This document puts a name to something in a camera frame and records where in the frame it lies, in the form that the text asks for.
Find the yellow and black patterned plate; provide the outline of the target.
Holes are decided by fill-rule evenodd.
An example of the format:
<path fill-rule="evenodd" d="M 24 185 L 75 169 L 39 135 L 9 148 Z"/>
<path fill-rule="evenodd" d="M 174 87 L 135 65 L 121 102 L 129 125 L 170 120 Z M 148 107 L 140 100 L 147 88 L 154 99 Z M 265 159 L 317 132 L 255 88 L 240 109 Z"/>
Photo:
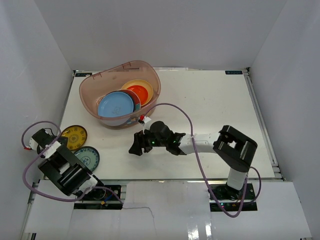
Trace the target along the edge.
<path fill-rule="evenodd" d="M 83 126 L 71 125 L 62 131 L 61 136 L 67 138 L 66 146 L 69 150 L 77 151 L 86 143 L 88 133 Z"/>

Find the blue and white porcelain plate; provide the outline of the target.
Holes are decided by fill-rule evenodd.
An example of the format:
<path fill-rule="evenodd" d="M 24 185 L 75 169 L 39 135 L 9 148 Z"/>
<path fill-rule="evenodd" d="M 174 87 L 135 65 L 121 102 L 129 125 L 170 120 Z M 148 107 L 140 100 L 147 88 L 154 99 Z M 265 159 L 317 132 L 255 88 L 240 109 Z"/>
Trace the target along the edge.
<path fill-rule="evenodd" d="M 95 171 L 100 163 L 100 154 L 92 146 L 83 146 L 74 155 L 91 171 Z"/>

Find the red plate with teal waves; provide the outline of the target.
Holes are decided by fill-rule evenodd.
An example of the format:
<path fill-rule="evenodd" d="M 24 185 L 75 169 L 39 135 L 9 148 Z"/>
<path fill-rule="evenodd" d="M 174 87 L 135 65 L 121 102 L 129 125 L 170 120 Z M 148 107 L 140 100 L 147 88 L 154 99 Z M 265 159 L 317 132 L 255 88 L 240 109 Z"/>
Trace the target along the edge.
<path fill-rule="evenodd" d="M 134 103 L 134 107 L 133 107 L 133 111 L 138 111 L 140 108 L 141 108 L 141 101 L 140 101 L 140 98 L 138 97 L 138 95 L 133 92 L 132 90 L 128 90 L 128 89 L 123 89 L 122 90 L 124 93 L 128 94 L 132 100 L 133 100 L 133 103 Z"/>

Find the light blue plastic plate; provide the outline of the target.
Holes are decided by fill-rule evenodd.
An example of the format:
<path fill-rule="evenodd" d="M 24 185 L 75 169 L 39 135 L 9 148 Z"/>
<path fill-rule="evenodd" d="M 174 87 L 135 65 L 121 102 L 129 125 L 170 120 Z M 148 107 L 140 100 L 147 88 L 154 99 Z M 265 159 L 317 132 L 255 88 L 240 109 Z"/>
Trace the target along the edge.
<path fill-rule="evenodd" d="M 131 97 L 122 91 L 114 91 L 104 96 L 97 108 L 101 117 L 116 118 L 133 112 Z"/>

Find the orange plastic plate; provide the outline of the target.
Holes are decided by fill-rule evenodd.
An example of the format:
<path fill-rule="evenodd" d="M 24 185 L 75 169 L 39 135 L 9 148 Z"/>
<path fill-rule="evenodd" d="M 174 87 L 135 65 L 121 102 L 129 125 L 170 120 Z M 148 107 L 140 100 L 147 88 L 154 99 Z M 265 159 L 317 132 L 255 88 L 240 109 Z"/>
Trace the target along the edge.
<path fill-rule="evenodd" d="M 137 96 L 140 99 L 140 103 L 141 105 L 145 105 L 147 103 L 148 97 L 149 97 L 149 93 L 147 91 L 147 89 L 142 86 L 142 85 L 131 85 L 127 88 L 127 90 L 130 90 L 132 92 L 134 92 L 135 94 L 137 94 Z"/>

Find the beige plastic plate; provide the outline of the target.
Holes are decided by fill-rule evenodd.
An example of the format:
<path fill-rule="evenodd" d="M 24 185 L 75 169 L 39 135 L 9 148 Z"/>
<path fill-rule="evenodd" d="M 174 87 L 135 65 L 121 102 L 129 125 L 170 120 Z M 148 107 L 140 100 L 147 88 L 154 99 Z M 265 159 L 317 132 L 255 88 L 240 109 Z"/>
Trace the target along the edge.
<path fill-rule="evenodd" d="M 153 94 L 154 94 L 154 91 L 153 91 L 153 88 L 152 88 L 151 84 L 149 82 L 147 82 L 146 80 L 134 79 L 134 80 L 130 80 L 127 83 L 125 83 L 121 87 L 121 89 L 122 90 L 127 90 L 127 88 L 129 86 L 132 86 L 132 85 L 141 85 L 141 86 L 143 86 L 143 87 L 145 87 L 147 89 L 147 91 L 148 91 L 148 100 L 147 100 L 146 104 L 148 104 L 151 101 L 151 99 L 153 97 Z"/>

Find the pink translucent plastic bin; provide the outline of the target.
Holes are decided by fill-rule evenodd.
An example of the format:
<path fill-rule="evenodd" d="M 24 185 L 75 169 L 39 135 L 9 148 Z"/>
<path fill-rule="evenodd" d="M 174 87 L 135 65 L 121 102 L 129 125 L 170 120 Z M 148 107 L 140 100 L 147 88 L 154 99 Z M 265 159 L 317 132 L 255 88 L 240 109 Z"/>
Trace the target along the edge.
<path fill-rule="evenodd" d="M 120 117 L 98 115 L 98 105 L 109 93 L 122 91 L 122 86 L 131 80 L 145 80 L 153 88 L 153 97 L 140 109 Z M 153 112 L 153 106 L 161 93 L 161 82 L 154 68 L 145 61 L 129 61 L 119 66 L 98 72 L 85 78 L 79 86 L 79 96 L 85 109 L 104 125 L 112 129 L 123 129 L 138 122 L 140 116 Z"/>

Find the dark teal ceramic plate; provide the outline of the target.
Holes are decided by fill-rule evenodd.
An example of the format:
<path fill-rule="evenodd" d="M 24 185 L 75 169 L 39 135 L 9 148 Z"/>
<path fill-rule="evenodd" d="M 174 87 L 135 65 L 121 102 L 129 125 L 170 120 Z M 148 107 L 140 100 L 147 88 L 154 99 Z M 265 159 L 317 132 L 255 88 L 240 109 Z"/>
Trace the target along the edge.
<path fill-rule="evenodd" d="M 133 96 L 131 96 L 131 99 L 132 99 L 132 104 L 133 104 L 132 112 L 135 112 L 136 111 L 136 101 L 135 101 L 135 98 Z"/>

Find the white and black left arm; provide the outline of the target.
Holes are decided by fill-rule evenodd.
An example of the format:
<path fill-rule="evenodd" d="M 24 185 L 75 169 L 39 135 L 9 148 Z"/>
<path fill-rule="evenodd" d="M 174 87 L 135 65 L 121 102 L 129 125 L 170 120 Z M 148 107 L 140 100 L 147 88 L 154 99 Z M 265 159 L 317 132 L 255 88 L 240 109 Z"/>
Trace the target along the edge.
<path fill-rule="evenodd" d="M 106 187 L 76 155 L 67 148 L 68 138 L 60 136 L 38 165 L 40 171 L 66 196 L 87 194 L 99 200 L 105 196 Z"/>

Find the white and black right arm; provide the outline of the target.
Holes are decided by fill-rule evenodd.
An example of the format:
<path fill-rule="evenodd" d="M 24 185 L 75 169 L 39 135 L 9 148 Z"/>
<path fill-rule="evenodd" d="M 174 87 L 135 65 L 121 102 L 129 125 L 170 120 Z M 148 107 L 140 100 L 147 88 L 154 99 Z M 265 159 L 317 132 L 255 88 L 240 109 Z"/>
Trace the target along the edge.
<path fill-rule="evenodd" d="M 141 156 L 155 147 L 163 147 L 175 156 L 217 154 L 230 167 L 226 195 L 236 200 L 244 193 L 243 185 L 258 144 L 230 125 L 224 125 L 218 133 L 192 136 L 173 132 L 162 121 L 156 121 L 133 135 L 133 144 L 128 152 Z"/>

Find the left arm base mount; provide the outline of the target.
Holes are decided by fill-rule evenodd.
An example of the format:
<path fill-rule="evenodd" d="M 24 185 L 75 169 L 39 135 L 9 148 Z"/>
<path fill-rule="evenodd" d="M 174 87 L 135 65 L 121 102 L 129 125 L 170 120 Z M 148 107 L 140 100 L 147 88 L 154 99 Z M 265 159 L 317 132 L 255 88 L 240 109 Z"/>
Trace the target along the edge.
<path fill-rule="evenodd" d="M 121 210 L 123 204 L 118 198 L 124 202 L 122 186 L 105 185 L 104 187 L 113 192 L 105 189 L 94 189 L 86 194 L 82 200 L 76 202 L 73 208 L 75 210 Z"/>

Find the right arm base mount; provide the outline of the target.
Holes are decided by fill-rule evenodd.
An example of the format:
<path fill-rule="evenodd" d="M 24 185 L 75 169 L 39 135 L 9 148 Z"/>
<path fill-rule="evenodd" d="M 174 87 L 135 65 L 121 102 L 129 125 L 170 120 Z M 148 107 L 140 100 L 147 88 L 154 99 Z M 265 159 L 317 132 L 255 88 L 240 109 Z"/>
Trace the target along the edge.
<path fill-rule="evenodd" d="M 237 212 L 243 198 L 243 189 L 234 190 L 226 184 L 210 184 L 211 190 L 219 204 L 227 212 Z M 242 212 L 255 212 L 258 210 L 256 193 L 252 183 L 247 184 Z"/>

